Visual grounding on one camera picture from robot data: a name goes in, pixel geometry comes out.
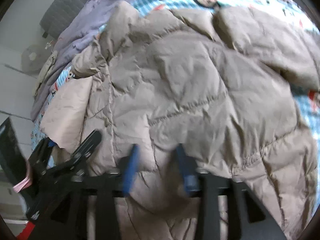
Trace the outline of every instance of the purple blanket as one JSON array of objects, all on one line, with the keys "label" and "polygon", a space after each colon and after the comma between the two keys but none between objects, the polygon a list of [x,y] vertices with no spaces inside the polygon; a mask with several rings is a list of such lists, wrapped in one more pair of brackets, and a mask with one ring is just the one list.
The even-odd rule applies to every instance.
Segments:
[{"label": "purple blanket", "polygon": [[119,1],[121,0],[89,0],[70,26],[61,33],[53,48],[53,50],[59,52],[58,58],[51,74],[39,88],[38,96],[31,110],[32,121],[43,111],[49,89],[57,80],[61,71],[75,54],[80,53],[89,45],[98,33],[99,27],[108,21]]}]

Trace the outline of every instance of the white wall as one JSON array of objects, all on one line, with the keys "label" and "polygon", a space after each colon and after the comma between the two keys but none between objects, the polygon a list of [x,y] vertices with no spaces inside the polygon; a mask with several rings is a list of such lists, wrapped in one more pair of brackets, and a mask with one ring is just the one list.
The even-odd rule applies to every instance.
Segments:
[{"label": "white wall", "polygon": [[0,22],[0,44],[22,53],[29,45],[44,45],[39,22],[54,0],[15,0]]}]

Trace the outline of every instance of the pink ribbon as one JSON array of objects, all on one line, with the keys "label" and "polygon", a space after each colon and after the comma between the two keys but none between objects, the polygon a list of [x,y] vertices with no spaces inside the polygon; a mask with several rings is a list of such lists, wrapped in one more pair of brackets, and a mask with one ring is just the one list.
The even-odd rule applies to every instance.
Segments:
[{"label": "pink ribbon", "polygon": [[26,166],[27,166],[27,174],[23,181],[19,182],[17,185],[13,187],[13,190],[16,193],[19,193],[21,190],[29,187],[32,185],[32,172],[31,172],[31,166],[30,163],[26,160]]}]

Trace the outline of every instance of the down comforter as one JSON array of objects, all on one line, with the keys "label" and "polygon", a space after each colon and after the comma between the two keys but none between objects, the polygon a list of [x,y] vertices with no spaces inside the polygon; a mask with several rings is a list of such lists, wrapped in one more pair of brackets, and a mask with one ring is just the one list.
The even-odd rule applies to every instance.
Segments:
[{"label": "down comforter", "polygon": [[[122,2],[74,57],[77,79],[57,92],[41,128],[69,153],[100,129],[92,175],[140,145],[130,197],[116,200],[125,240],[193,239],[199,200],[178,194],[178,143],[208,171],[245,180],[296,239],[311,218],[317,163],[289,83],[318,90],[319,66],[311,36],[253,8],[140,18]],[[220,211],[225,218],[227,206]],[[221,230],[226,239],[227,222]]]}]

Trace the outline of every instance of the gray headboard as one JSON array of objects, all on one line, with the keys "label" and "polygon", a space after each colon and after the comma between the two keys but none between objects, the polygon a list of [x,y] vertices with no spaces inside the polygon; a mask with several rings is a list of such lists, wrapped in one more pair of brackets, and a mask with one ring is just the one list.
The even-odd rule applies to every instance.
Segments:
[{"label": "gray headboard", "polygon": [[84,7],[87,0],[54,0],[40,21],[40,26],[56,40]]}]

